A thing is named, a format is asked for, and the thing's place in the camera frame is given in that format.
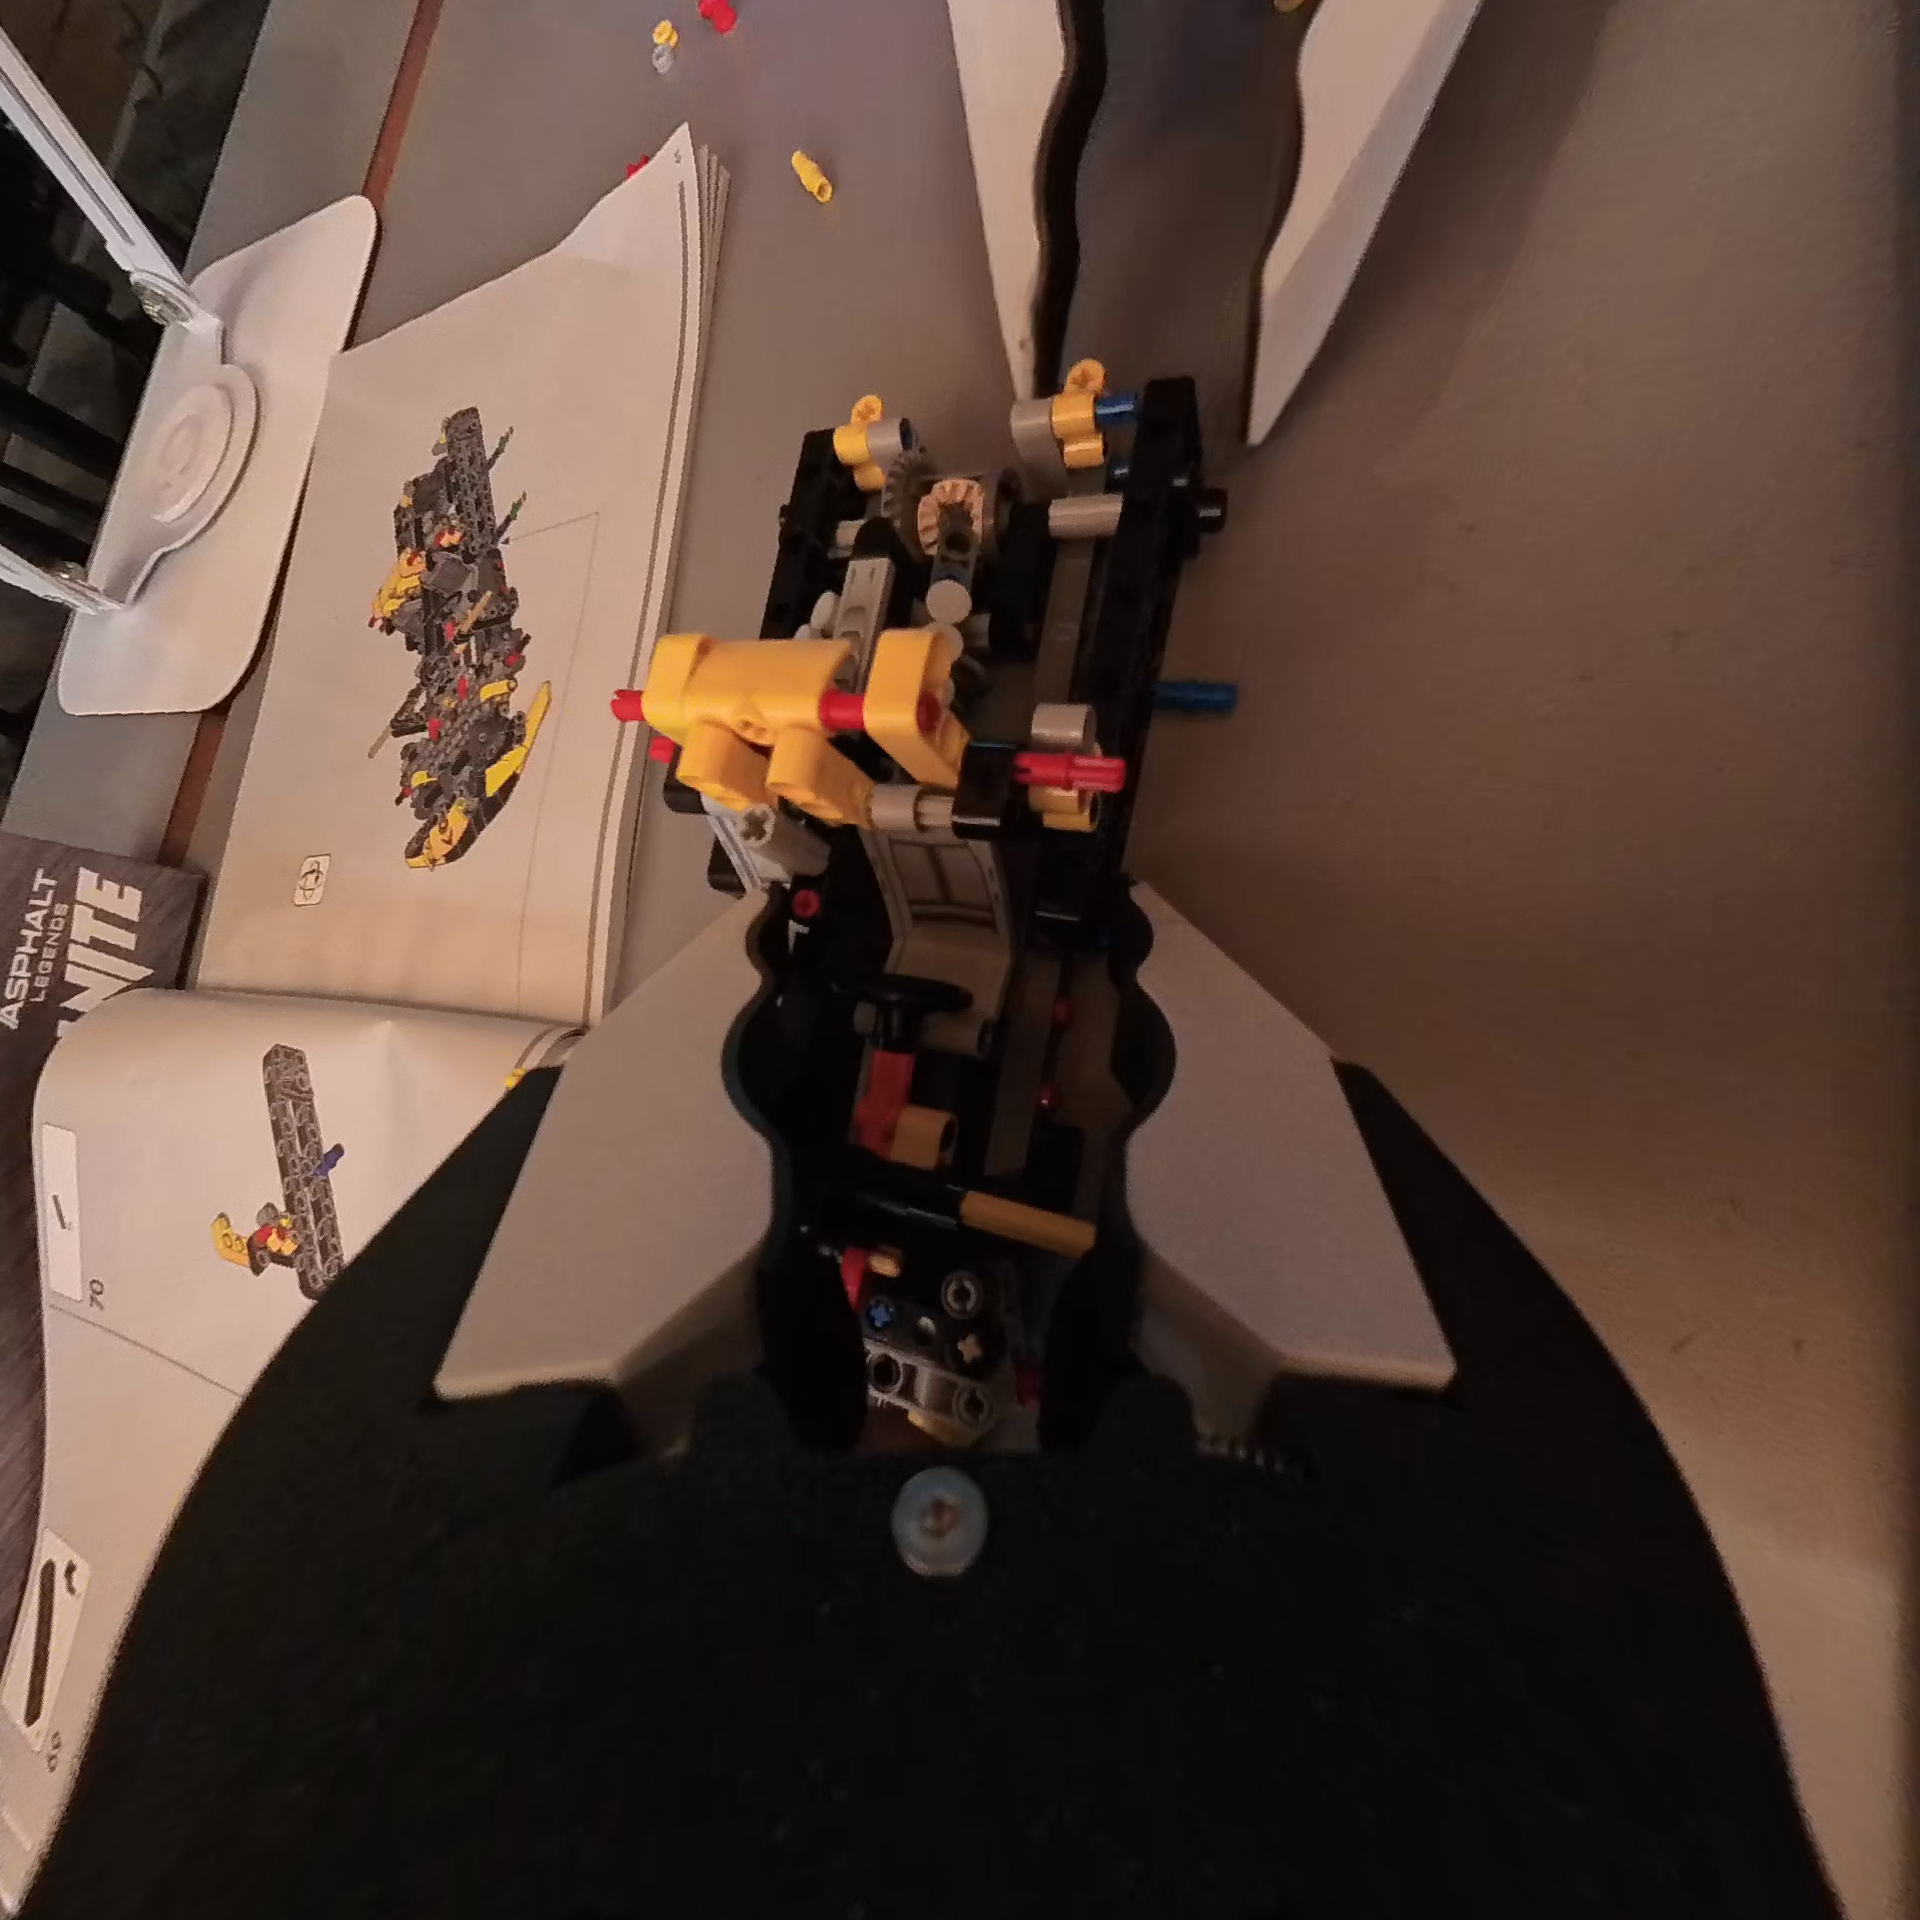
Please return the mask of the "open instruction booklet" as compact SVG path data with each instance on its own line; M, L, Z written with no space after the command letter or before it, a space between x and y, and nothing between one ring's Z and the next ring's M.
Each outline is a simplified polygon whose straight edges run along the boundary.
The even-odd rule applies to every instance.
M4 1909L223 1428L381 1224L609 1008L729 179L689 127L556 246L344 353L189 983L33 1103L43 1464Z

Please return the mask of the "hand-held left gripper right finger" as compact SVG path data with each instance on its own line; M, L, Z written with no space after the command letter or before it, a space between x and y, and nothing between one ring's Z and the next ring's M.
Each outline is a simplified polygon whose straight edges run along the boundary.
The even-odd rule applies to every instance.
M1171 1084L1128 1142L1136 1351L1193 1401L1281 1375L1443 1390L1456 1363L1330 1049L1155 889L1138 983Z

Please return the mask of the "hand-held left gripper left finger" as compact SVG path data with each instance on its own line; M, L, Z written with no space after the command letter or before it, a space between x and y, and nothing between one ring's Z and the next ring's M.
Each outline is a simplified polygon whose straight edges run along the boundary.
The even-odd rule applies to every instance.
M603 1385L691 1404L761 1357L776 1161L725 1056L769 904L735 902L568 1056L443 1356L445 1401Z

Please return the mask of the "lego set box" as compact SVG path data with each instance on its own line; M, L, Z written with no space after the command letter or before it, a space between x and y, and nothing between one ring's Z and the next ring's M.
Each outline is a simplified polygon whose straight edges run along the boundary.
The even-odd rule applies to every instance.
M172 990L204 878L2 835L2 1627L27 1584L43 1464L33 1103L59 1037L130 988Z

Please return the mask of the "partly built lego car chassis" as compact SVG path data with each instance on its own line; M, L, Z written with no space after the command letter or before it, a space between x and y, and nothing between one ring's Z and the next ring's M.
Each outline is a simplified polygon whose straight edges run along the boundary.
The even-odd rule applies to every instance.
M809 431L757 638L663 636L610 700L761 886L728 1024L770 1151L760 1351L809 1435L1068 1449L1144 1369L1119 1117L1125 870L1171 615L1227 518L1192 375L1083 358L952 468L875 393Z

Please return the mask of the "scattered lego pins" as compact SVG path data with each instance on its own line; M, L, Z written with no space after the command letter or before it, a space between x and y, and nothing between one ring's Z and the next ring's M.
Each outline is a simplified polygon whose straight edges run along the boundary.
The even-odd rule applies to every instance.
M735 182L776 179L833 200L828 41L809 4L633 4L640 103L660 132L689 127Z

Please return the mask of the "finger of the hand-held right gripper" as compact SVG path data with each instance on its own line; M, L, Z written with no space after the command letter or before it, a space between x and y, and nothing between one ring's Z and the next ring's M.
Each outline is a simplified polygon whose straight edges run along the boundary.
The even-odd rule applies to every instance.
M1299 156L1256 277L1249 445L1266 438L1329 340L1479 4L1305 11L1283 97L1299 109Z
M1101 4L948 1L952 47L1017 397L1049 393L1081 267L1076 190L1107 86Z

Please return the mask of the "white board stand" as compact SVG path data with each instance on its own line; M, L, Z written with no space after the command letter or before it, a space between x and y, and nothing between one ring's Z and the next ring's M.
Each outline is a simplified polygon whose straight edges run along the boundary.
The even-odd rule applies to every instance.
M11 38L2 76L11 127L160 325L87 560L43 566L4 547L4 581L68 611L67 713L204 713L265 632L378 211L338 199L185 279Z

